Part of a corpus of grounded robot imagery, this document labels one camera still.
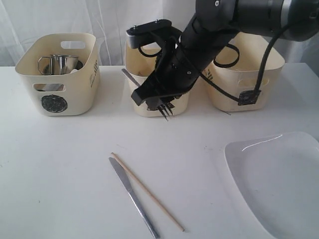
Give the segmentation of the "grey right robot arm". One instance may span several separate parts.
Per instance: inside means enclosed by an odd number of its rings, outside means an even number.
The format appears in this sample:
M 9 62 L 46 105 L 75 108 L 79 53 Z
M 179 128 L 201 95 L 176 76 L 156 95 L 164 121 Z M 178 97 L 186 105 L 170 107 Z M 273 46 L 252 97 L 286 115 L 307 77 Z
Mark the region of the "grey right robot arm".
M 202 71 L 240 32 L 305 41 L 319 30 L 316 0 L 198 0 L 185 30 L 161 19 L 127 30 L 128 46 L 160 46 L 155 69 L 131 97 L 157 107 L 191 90 Z

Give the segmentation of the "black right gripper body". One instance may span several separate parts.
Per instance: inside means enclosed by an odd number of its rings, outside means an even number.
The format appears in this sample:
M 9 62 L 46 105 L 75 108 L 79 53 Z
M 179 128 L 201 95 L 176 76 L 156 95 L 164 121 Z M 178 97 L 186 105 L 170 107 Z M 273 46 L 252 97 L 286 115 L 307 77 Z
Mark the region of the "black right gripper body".
M 176 94 L 190 90 L 205 67 L 238 32 L 269 33 L 280 27 L 281 0 L 198 0 L 179 38 L 171 37 L 153 73 Z

